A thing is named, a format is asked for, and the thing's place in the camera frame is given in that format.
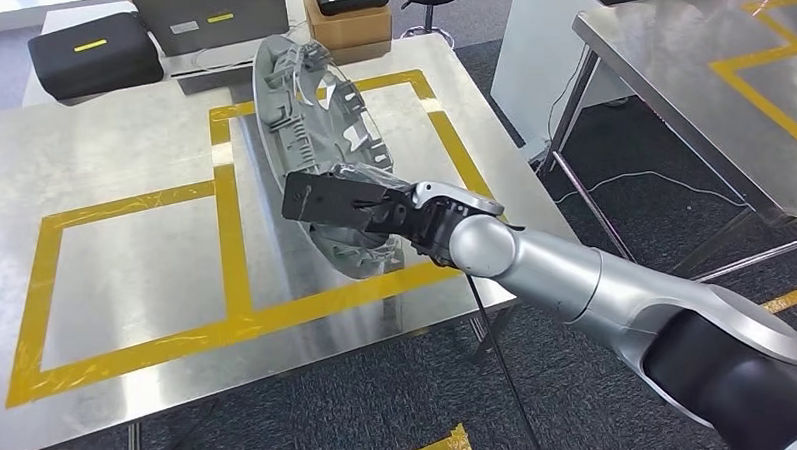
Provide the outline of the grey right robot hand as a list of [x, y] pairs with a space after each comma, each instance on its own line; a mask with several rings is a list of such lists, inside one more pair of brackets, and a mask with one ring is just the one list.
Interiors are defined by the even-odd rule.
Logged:
[[405, 190], [413, 187], [413, 183], [403, 180], [392, 172], [366, 163], [336, 163], [329, 173], [342, 180], [359, 181], [389, 189]]

